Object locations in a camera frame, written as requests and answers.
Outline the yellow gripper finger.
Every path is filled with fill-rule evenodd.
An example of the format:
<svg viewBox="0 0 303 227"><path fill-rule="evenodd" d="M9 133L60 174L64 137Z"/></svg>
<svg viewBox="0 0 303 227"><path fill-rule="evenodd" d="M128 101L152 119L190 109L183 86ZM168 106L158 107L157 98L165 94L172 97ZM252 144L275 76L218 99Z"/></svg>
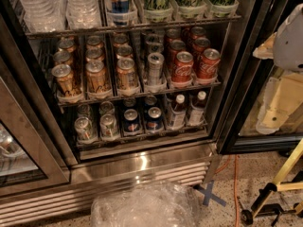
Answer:
<svg viewBox="0 0 303 227"><path fill-rule="evenodd" d="M276 33L272 34L263 44L257 47L253 51L253 56L261 60L272 60L274 58L273 46L275 38Z"/></svg>

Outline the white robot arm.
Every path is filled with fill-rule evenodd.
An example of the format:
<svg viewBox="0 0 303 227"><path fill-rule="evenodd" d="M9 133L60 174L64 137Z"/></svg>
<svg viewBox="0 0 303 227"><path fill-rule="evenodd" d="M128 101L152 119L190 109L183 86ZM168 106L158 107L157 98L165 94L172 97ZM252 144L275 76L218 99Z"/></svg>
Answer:
<svg viewBox="0 0 303 227"><path fill-rule="evenodd" d="M303 72L303 4L294 8L277 32L253 51L253 56L271 59L284 70Z"/></svg>

